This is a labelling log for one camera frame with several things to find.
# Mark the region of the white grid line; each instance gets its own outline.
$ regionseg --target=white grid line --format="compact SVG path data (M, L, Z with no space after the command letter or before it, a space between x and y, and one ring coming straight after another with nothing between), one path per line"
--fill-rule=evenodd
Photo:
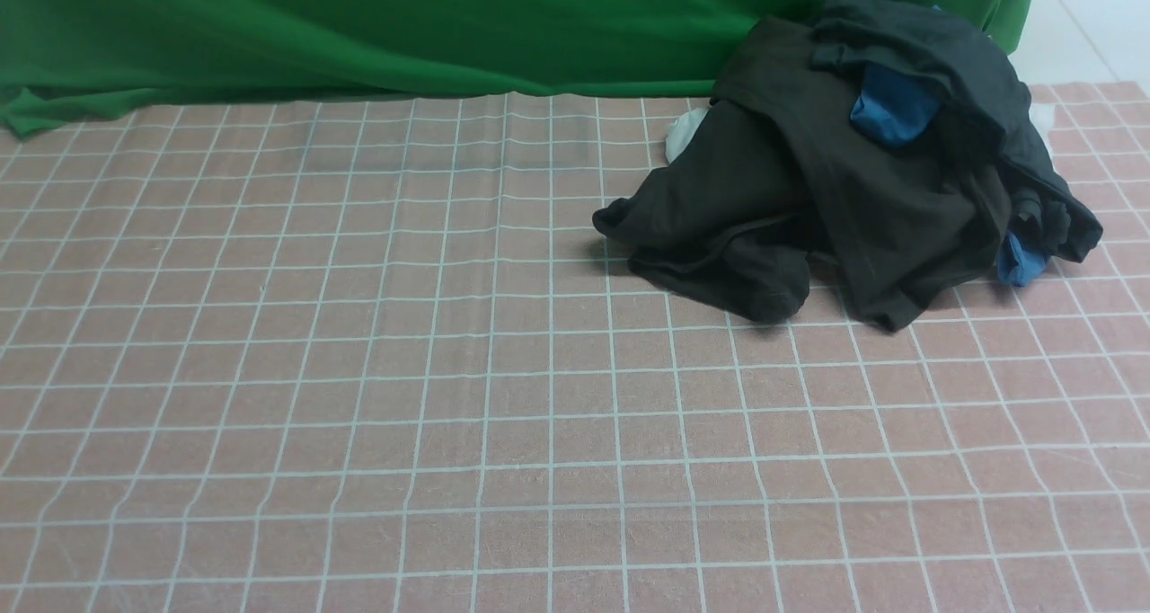
M600 118L601 113L600 113L600 109L599 109L599 100L598 100L598 98L596 98L596 100L595 100L595 113L596 113L595 135L596 135L596 139L598 141L598 139L603 135L603 122L601 122L601 118ZM599 143L599 159L601 161L601 159L603 159L603 141L598 141L598 143ZM606 205L607 204L607 186L606 186L606 179L605 179L605 176L603 174L601 168L599 170L599 204L600 205ZM613 306L613 302L612 302L612 298L615 296L615 292L612 292L612 286L611 286L611 250L610 250L610 246L607 245L607 239L603 239L603 277L604 277L604 292L605 292L605 297L604 298L605 298L605 302L606 302L607 330L608 331L614 331L615 330L614 306ZM615 466L615 482L619 484L619 503L621 504L621 503L626 503L626 493L624 493L626 486L623 484L623 446L622 446L622 434L620 432L620 426L619 426L619 415L620 415L620 412L619 412L619 376L616 374L615 338L614 337L607 337L607 352L608 352L607 363L608 363L608 367L611 368L611 416L612 416L611 421L612 421L612 429L613 429L612 432L615 436L614 440L613 440L614 445L615 445L615 460L614 460L614 466ZM689 474L690 470L687 469L687 465L685 463L683 465L683 467L684 467L684 473ZM620 560L620 567L621 567L621 572L622 572L622 589L621 590L622 590L622 596L623 596L623 613L630 613L631 612L631 596L630 596L630 572L629 572L629 565L628 565L629 562L628 562L628 558L627 558L627 508L626 507L620 507L619 508L619 555L620 555L620 559L619 559Z
M646 129L646 100L645 100L645 98L641 98L641 100L639 100L639 108L641 108L642 114L643 114L643 131L645 133L646 130L647 130ZM649 168L654 167L654 163L651 161L651 150L650 150L650 147L647 150L647 167ZM676 354L676 351L675 351L675 331L674 331L674 329L672 327L670 294L664 294L662 302L664 302L664 309L666 311L666 316L667 316L666 331L667 331L667 346L668 346L668 351L669 351L669 354L670 354L670 370L672 370L672 376L674 376L674 380L675 380L675 405L677 407L676 415L678 416L678 439L680 439L680 444L683 446L683 460L684 461L689 461L690 458L692 458L692 454L691 454L691 447L688 444L688 439L687 439L687 420L685 420L684 409L683 409L683 388L682 388L682 383L680 381L678 355ZM747 440L746 444L747 444L747 446L750 446L752 444L752 442ZM707 592L706 592L706 584L704 583L704 580L703 580L703 551L699 547L699 513L698 513L698 506L696 505L697 504L697 499L696 499L696 496L695 496L695 477L691 476L691 472L690 470L687 470L687 492L689 495L691 495L691 503L690 503L690 508L691 508L691 535L695 538L693 539L695 541L695 565L696 565L695 574L698 577L698 584L699 584L698 585L698 588L699 588L699 605L702 605L702 613L707 613Z

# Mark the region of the grid pattern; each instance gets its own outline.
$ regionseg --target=grid pattern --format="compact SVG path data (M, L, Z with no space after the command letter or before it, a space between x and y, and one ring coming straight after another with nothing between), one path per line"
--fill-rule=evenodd
M1150 610L1150 100L1034 92L1104 244L895 336L629 276L699 101L0 137L0 611Z

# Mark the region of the dark clothing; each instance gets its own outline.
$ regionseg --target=dark clothing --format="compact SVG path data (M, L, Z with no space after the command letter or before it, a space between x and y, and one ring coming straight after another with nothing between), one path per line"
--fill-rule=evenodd
M1056 174L1030 122L1030 91L1006 53L967 20L892 0L826 0L814 24L819 44L811 64L859 81L877 63L917 81L954 116L982 135L1012 196L1034 191L1038 221L1019 224L1027 248L1082 261L1102 237L1102 224Z
M814 52L808 28L757 24L685 152L593 223L638 247L636 274L762 322L805 299L803 253L828 253L859 317L898 330L992 268L1010 196L953 109L896 151L859 133L858 82L814 71Z

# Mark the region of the green cloth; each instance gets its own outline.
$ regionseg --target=green cloth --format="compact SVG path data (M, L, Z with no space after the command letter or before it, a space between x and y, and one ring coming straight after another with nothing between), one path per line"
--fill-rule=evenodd
M1029 0L937 3L1013 51ZM703 97L762 15L821 0L0 0L21 138L156 102L382 92Z

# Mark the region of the white cloth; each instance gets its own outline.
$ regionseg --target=white cloth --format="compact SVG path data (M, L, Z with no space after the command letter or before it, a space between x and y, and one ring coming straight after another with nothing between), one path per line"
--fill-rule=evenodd
M1038 133L1042 135L1042 141L1046 145L1046 153L1050 153L1052 158L1055 151L1050 147L1050 131L1055 130L1055 106L1030 105L1030 122L1034 124L1034 129L1038 130Z
M674 162L688 143L695 137L695 130L699 129L703 117L707 116L707 108L695 108L667 127L667 162Z
M703 122L703 117L707 116L708 108L697 108L691 109L690 113L683 114L682 117L675 118L675 121L667 127L667 162L674 162L683 151L687 150L688 143L695 137L695 131L699 129L699 124ZM1042 135L1042 141L1046 145L1046 153L1053 154L1055 151L1050 147L1050 131L1055 129L1055 106L1052 105L1030 105L1030 122L1034 124L1035 130Z

